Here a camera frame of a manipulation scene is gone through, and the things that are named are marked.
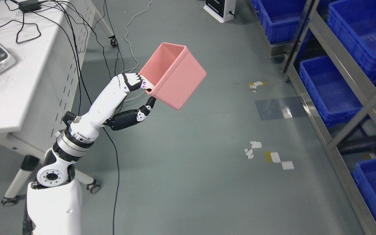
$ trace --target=concrete floor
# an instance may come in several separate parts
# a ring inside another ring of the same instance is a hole
[[[124,26],[149,0],[107,3],[125,68],[133,68]],[[102,2],[95,4],[102,9]],[[109,131],[120,166],[115,234],[363,234],[308,117],[261,118],[262,112],[283,113],[286,107],[299,112],[302,107],[282,105],[283,99],[294,100],[295,91],[284,82],[281,61],[268,57],[246,2],[237,1],[236,17],[226,23],[203,5],[155,0],[128,27],[140,67],[161,42],[170,42],[186,45],[208,74],[181,110],[158,101],[145,122]],[[102,35],[100,28],[96,32]],[[116,52],[106,52],[110,65]],[[93,35],[82,74],[95,99],[109,75]],[[257,81],[267,85],[252,92],[249,82]],[[123,110],[138,108],[147,98],[125,102]],[[258,110],[256,102],[266,100],[278,100],[280,110]],[[83,94],[82,110],[88,107]],[[245,149],[251,149],[251,141],[261,142],[262,148],[253,149],[248,159]],[[294,169],[268,161],[267,152],[277,152]],[[21,162],[22,156],[0,147],[0,201]],[[104,133],[76,167],[102,185],[94,195],[83,192],[83,235],[111,234],[118,172]],[[0,204],[0,235],[21,234],[23,210],[23,200],[14,207]]]

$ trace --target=caster wheel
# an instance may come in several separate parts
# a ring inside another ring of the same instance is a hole
[[[87,184],[86,189],[88,189],[92,194],[97,193],[100,190],[100,185],[97,183],[97,180],[94,179],[94,182]]]
[[[117,46],[118,46],[118,41],[117,41],[117,39],[115,39],[115,38],[111,39],[111,40],[110,40],[110,45],[111,45],[112,47],[117,47]]]
[[[17,203],[17,197],[15,198],[4,198],[2,201],[1,201],[1,204],[4,206],[4,207],[12,207],[13,205],[15,205]]]
[[[89,191],[92,193],[92,194],[94,194],[94,193],[97,193],[99,190],[100,190],[100,185],[99,184],[95,184],[95,185],[93,185],[90,189],[89,189]]]

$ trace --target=power adapter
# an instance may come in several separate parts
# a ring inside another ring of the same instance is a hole
[[[39,0],[26,0],[18,3],[18,9],[23,13],[33,12],[35,10],[41,9]]]

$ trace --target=pink box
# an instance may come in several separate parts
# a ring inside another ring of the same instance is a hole
[[[186,46],[162,43],[140,74],[155,85],[149,95],[179,110],[207,73]]]

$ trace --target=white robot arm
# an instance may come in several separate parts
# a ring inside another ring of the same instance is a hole
[[[109,126],[114,131],[142,122],[150,113],[155,98],[137,110],[114,115],[126,98],[127,92],[154,86],[137,73],[122,73],[112,78],[81,117],[67,112],[63,117],[67,127],[58,131],[56,142],[46,151],[43,167],[37,172],[37,181],[27,187],[27,211],[36,228],[34,235],[80,235],[81,188],[74,179],[76,163],[97,139],[100,128]]]

